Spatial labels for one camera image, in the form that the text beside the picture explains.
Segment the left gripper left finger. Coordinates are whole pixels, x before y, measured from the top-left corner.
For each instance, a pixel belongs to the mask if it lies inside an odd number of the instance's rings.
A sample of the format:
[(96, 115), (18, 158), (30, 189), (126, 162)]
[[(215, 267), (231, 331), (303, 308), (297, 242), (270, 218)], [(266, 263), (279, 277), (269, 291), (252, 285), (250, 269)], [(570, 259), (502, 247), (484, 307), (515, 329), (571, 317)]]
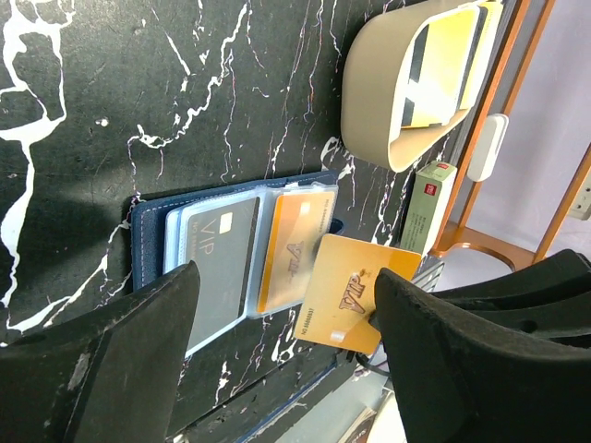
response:
[(188, 263), (2, 349), (2, 441), (165, 441), (199, 284)]

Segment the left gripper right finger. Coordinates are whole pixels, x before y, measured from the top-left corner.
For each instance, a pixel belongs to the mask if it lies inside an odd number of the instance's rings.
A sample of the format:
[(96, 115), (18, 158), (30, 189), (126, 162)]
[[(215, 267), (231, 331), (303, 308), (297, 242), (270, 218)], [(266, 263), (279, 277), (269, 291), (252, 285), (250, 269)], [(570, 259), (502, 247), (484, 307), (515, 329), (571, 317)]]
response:
[(588, 350), (504, 328), (389, 269), (375, 302), (408, 441), (589, 441)]

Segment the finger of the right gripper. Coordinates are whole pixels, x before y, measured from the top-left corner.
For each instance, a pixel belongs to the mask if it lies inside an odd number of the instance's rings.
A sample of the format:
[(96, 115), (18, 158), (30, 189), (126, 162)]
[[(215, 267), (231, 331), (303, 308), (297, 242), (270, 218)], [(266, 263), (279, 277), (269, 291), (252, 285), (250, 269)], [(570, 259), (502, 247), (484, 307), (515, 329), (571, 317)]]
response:
[(590, 348), (590, 298), (572, 297), (545, 305), (500, 308), (449, 299), (461, 307), (507, 329), (578, 348)]
[(564, 249), (497, 279), (433, 295), (455, 305), (546, 305), (589, 291), (590, 261)]

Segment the blue leather card holder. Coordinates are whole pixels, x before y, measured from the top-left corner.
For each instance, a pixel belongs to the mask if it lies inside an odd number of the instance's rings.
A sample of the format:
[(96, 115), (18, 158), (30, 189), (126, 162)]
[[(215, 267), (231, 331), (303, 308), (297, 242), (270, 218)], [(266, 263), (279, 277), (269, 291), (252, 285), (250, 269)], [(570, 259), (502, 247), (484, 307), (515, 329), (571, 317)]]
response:
[(138, 290), (194, 262), (200, 287), (187, 355), (245, 318), (302, 303), (321, 237), (339, 233), (338, 175), (318, 172), (157, 198), (131, 212)]

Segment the orange gold credit card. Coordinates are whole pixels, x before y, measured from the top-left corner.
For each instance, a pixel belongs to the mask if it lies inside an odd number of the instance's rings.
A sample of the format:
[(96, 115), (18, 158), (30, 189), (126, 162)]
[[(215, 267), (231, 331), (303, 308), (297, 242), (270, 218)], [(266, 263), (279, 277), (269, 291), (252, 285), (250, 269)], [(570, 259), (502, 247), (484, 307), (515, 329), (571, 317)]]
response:
[(259, 287), (257, 312), (301, 302), (321, 237), (329, 231), (337, 186), (304, 186), (275, 200)]

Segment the beige oval card tray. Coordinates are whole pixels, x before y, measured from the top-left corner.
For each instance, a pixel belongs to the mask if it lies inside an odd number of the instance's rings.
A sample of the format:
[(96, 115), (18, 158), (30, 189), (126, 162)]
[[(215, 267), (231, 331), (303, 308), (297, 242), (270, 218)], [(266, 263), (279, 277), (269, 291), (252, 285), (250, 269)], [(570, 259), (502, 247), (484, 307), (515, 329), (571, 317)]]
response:
[(345, 60), (341, 133), (357, 158), (410, 167), (476, 105), (500, 1), (423, 1), (372, 18)]

